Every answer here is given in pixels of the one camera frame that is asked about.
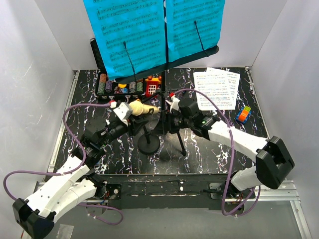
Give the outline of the black music stand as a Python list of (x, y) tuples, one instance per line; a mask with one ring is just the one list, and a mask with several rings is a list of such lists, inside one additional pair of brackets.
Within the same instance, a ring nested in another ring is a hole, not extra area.
[(189, 63), (189, 62), (194, 61), (194, 60), (198, 60), (198, 59), (201, 59), (201, 58), (204, 58), (204, 57), (209, 57), (209, 56), (211, 56), (211, 55), (213, 55), (213, 54), (218, 52), (218, 45), (216, 45), (216, 46), (214, 46), (212, 48), (209, 48), (207, 50), (203, 50), (203, 51), (195, 53), (193, 55), (182, 57), (182, 58), (180, 58), (178, 60), (175, 60), (173, 62), (169, 62), (169, 59), (168, 59), (168, 45), (167, 45), (167, 27), (166, 27), (165, 2), (166, 2), (166, 0), (163, 0), (164, 30), (165, 30), (165, 42), (166, 42), (166, 45), (165, 45), (166, 63), (164, 63), (162, 65), (159, 65), (157, 67), (154, 67), (152, 69), (149, 69), (149, 70), (141, 71), (139, 73), (134, 74), (133, 76), (114, 79), (118, 83), (127, 84), (127, 83), (131, 83), (133, 81), (134, 82), (138, 82), (140, 79), (145, 79), (146, 80), (146, 78), (148, 76), (150, 76), (150, 75), (152, 75), (154, 77), (161, 76), (162, 77), (162, 79), (161, 79), (161, 87), (160, 87), (160, 89), (156, 90), (155, 94), (156, 95), (160, 95), (162, 98), (164, 98), (167, 95), (167, 93), (168, 93), (168, 91), (166, 89), (166, 73), (167, 73), (168, 70), (170, 70), (171, 68), (174, 68), (174, 67)]

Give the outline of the black microphone stand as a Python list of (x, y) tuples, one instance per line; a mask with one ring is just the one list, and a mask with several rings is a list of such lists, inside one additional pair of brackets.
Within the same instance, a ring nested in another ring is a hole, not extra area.
[(146, 126), (143, 127), (144, 134), (138, 140), (138, 150), (145, 155), (156, 153), (160, 148), (160, 139), (157, 135), (151, 134)]

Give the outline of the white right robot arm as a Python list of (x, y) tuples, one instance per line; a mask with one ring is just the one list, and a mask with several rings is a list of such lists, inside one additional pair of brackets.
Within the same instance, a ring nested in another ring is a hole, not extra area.
[(236, 151), (255, 162), (254, 167), (231, 174), (230, 182), (224, 186), (226, 194), (231, 198), (237, 198), (243, 191), (260, 185), (278, 189), (295, 166), (288, 149), (279, 137), (267, 139), (235, 127), (228, 127), (218, 117), (203, 114), (192, 98), (179, 100), (171, 94), (168, 104), (170, 133), (189, 128), (199, 137), (233, 146)]

